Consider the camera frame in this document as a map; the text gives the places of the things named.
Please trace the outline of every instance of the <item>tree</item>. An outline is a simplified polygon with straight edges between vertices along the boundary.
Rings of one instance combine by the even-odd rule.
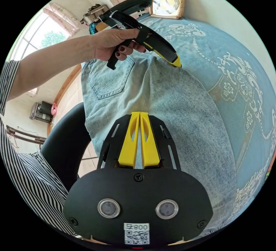
[[[41,41],[41,46],[42,46],[42,48],[48,47],[53,44],[62,42],[64,40],[65,40],[65,36],[63,35],[63,33],[61,33],[61,32],[55,33],[53,31],[51,31],[51,32],[47,33],[46,35],[44,35],[44,39]]]

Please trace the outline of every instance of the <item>window frame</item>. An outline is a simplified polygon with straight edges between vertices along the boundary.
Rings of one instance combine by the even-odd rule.
[[[19,49],[19,47],[22,44],[22,41],[24,40],[25,42],[27,42],[26,47],[24,48],[24,51],[22,52],[20,61],[23,59],[27,48],[30,46],[32,46],[34,49],[36,50],[40,50],[39,48],[35,47],[33,44],[31,44],[32,39],[34,38],[34,36],[36,35],[36,33],[38,32],[38,30],[41,28],[41,26],[46,22],[46,20],[48,20],[48,18],[50,18],[49,16],[47,16],[38,26],[38,28],[34,31],[33,35],[30,37],[30,40],[27,40],[25,38],[26,34],[28,33],[28,31],[32,28],[32,25],[35,23],[35,21],[43,14],[43,10],[41,9],[39,12],[37,12],[35,14],[35,16],[27,23],[27,25],[23,28],[23,30],[21,31],[21,33],[19,34],[19,36],[17,37],[17,39],[15,40],[8,56],[7,56],[7,61],[13,60],[16,56],[16,53]],[[37,95],[39,90],[39,87],[36,87],[30,91],[27,92],[27,95],[33,97],[35,95]]]

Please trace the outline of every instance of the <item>qr code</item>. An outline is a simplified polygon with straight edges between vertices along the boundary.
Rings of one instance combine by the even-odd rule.
[[[125,231],[125,244],[150,244],[149,231]]]

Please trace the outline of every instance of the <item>alarm clock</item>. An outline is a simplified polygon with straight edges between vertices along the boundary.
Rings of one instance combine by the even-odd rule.
[[[184,14],[185,0],[152,0],[150,15],[155,18],[179,19]]]

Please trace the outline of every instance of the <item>air conditioner unit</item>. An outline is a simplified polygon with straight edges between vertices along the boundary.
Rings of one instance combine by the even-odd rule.
[[[32,106],[30,119],[50,123],[53,118],[51,114],[51,108],[52,104],[49,104],[47,102],[34,103],[34,105]]]

